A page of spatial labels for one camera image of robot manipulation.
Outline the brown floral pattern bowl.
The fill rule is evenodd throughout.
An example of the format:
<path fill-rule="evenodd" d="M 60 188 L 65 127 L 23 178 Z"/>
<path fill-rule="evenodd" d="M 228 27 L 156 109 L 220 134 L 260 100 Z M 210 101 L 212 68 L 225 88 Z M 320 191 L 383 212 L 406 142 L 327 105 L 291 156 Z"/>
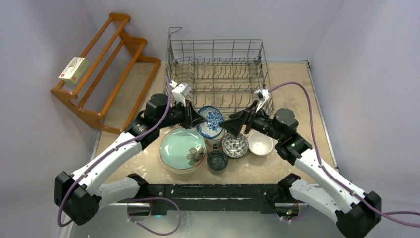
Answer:
<path fill-rule="evenodd" d="M 232 159 L 239 159 L 248 152 L 249 143 L 243 134 L 237 137 L 228 133 L 222 139 L 222 150 L 225 154 Z"/>

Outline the blue white pattern bowl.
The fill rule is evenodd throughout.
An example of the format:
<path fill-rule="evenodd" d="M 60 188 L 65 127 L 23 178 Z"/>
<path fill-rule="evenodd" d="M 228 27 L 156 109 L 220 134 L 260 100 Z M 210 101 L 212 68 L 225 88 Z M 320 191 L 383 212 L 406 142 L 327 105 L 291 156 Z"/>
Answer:
<path fill-rule="evenodd" d="M 201 107 L 198 113 L 205 118 L 205 122 L 196 126 L 198 133 L 206 139 L 215 139 L 222 133 L 219 125 L 224 122 L 222 112 L 213 106 Z"/>

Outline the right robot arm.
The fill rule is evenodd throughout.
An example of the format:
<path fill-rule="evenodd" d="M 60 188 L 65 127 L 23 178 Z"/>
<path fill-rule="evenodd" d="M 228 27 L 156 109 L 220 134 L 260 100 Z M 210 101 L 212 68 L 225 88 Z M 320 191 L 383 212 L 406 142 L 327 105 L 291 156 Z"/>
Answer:
<path fill-rule="evenodd" d="M 366 193 L 326 163 L 297 132 L 299 123 L 292 110 L 281 108 L 270 118 L 263 109 L 257 110 L 254 101 L 219 125 L 233 136 L 239 136 L 244 128 L 245 133 L 252 129 L 276 140 L 278 155 L 318 184 L 314 187 L 290 173 L 278 183 L 281 200 L 295 199 L 315 208 L 335 222 L 347 238 L 363 238 L 381 221 L 375 213 L 381 209 L 381 197 L 374 191 Z"/>

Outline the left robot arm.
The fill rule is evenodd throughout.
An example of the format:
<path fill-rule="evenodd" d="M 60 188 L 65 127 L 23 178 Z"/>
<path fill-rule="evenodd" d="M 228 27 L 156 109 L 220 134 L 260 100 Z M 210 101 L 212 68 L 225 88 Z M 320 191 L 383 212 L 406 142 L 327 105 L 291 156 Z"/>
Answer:
<path fill-rule="evenodd" d="M 141 203 L 150 195 L 149 184 L 138 174 L 129 174 L 123 180 L 104 184 L 128 159 L 140 153 L 159 138 L 160 129 L 180 125 L 191 129 L 205 122 L 192 103 L 170 104 L 166 94 L 154 94 L 107 149 L 87 165 L 68 174 L 61 172 L 55 178 L 54 202 L 59 207 L 58 224 L 64 227 L 65 213 L 77 225 L 87 223 L 102 208 L 125 199 Z"/>

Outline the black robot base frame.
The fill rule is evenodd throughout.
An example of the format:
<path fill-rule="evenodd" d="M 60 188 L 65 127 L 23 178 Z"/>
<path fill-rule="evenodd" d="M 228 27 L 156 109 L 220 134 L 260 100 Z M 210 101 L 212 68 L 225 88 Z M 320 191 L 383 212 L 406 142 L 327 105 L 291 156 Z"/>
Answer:
<path fill-rule="evenodd" d="M 150 184 L 141 181 L 140 190 L 125 202 L 151 205 L 152 215 L 166 215 L 175 207 L 182 211 L 255 211 L 275 214 L 283 203 L 293 203 L 289 192 L 300 176 L 290 173 L 277 184 Z"/>

